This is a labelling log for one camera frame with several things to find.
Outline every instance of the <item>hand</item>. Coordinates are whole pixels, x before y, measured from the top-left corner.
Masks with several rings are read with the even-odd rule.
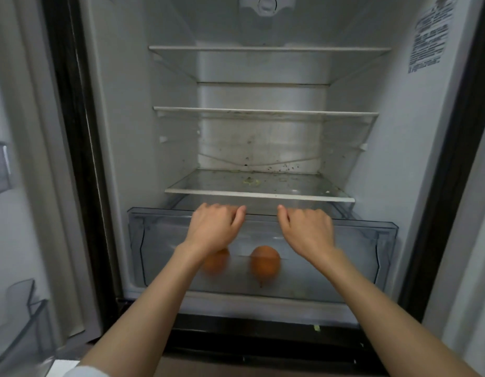
[[[182,245],[195,249],[198,260],[227,247],[244,223],[246,207],[203,203],[192,215],[187,238]]]
[[[284,239],[295,252],[312,264],[322,253],[335,250],[334,225],[322,210],[277,207]]]

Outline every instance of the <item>printed label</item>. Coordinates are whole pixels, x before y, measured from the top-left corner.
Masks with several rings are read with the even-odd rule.
[[[457,0],[437,3],[419,19],[415,26],[408,74],[440,62],[447,45],[456,4]]]

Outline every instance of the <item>orange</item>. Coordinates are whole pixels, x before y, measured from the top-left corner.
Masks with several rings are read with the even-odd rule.
[[[251,253],[250,268],[252,274],[260,282],[273,279],[281,268],[281,257],[270,246],[258,246]]]
[[[227,248],[210,254],[202,264],[202,270],[212,276],[221,274],[227,267],[229,257]]]

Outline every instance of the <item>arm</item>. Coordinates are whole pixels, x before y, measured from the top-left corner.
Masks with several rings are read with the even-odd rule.
[[[245,214],[246,207],[202,204],[192,215],[185,242],[80,365],[111,377],[152,376],[195,273],[210,253],[233,241]]]
[[[290,246],[342,295],[392,377],[479,377],[335,248],[333,223],[325,212],[279,205],[278,219]]]

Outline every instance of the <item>white sleeve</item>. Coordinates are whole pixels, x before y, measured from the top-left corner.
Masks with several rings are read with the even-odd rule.
[[[109,377],[93,367],[76,367],[65,374],[64,377]]]

